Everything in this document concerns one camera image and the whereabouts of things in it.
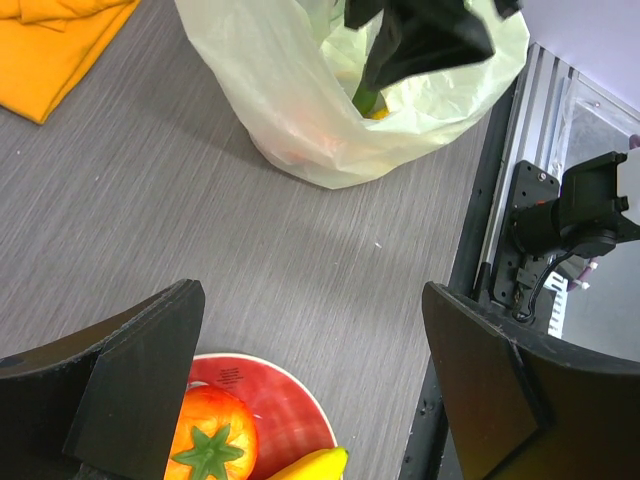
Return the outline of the fake green fruit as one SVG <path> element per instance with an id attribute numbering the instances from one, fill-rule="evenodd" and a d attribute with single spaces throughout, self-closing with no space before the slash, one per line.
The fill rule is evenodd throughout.
<path id="1" fill-rule="evenodd" d="M 368 118 L 374 111 L 379 95 L 379 90 L 369 88 L 361 81 L 352 98 L 352 104 L 362 117 Z"/>

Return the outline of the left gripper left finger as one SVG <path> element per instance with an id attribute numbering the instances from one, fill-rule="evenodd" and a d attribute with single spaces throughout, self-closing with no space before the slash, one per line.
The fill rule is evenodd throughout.
<path id="1" fill-rule="evenodd" d="M 204 306 L 201 283 L 184 279 L 2 358 L 2 478 L 162 478 Z"/>

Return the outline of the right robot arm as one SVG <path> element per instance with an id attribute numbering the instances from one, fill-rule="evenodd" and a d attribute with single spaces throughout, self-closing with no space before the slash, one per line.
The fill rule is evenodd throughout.
<path id="1" fill-rule="evenodd" d="M 344 25 L 359 29 L 381 14 L 353 97 L 362 115 L 379 92 L 407 77 L 490 59 L 494 44 L 485 23 L 462 1 L 349 1 Z M 513 238 L 533 256 L 560 253 L 603 256 L 639 238 L 639 201 L 629 180 L 638 160 L 610 152 L 565 171 L 558 199 L 538 203 L 514 217 Z"/>

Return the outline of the fake orange persimmon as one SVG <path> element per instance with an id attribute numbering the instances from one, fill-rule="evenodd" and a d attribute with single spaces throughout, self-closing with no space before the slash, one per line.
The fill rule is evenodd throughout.
<path id="1" fill-rule="evenodd" d="M 256 465 L 259 440 L 249 407 L 210 385 L 183 398 L 166 479 L 247 479 Z"/>

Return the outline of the fake yellow fruit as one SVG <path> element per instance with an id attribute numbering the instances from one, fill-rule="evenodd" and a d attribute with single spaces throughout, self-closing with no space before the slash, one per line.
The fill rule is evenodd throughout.
<path id="1" fill-rule="evenodd" d="M 382 120 L 389 115 L 389 110 L 387 108 L 382 108 L 374 113 L 369 115 L 369 119 L 372 120 Z"/>

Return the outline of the fake orange fruit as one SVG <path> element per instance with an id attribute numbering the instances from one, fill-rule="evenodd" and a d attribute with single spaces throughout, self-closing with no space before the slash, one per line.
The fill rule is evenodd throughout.
<path id="1" fill-rule="evenodd" d="M 347 142 L 336 136 L 320 136 L 299 139 L 293 146 L 285 147 L 281 159 L 289 164 L 314 163 L 329 166 L 336 162 Z"/>

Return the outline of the pale yellow plastic bag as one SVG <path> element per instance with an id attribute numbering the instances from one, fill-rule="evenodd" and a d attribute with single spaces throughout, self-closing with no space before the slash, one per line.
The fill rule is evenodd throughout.
<path id="1" fill-rule="evenodd" d="M 340 189 L 378 179 L 456 140 L 522 70 L 529 31 L 515 1 L 463 1 L 481 18 L 495 53 L 483 62 L 411 76 L 380 91 L 374 112 L 352 104 L 380 29 L 344 26 L 345 1 L 180 1 L 184 31 L 215 75 L 254 145 L 275 167 Z M 343 138 L 333 165 L 289 164 L 299 139 Z"/>

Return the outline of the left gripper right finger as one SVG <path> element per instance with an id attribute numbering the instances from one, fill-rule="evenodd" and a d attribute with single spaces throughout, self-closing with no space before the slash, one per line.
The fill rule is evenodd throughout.
<path id="1" fill-rule="evenodd" d="M 533 330 L 434 282 L 422 310 L 465 478 L 638 478 L 638 363 Z"/>

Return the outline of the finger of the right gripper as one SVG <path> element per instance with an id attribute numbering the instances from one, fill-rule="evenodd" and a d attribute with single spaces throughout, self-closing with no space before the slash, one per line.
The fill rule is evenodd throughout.
<path id="1" fill-rule="evenodd" d="M 346 0 L 344 26 L 359 29 L 371 21 L 385 5 L 384 0 Z"/>
<path id="2" fill-rule="evenodd" d="M 485 22 L 463 1 L 385 1 L 361 81 L 382 90 L 405 78 L 490 59 Z"/>

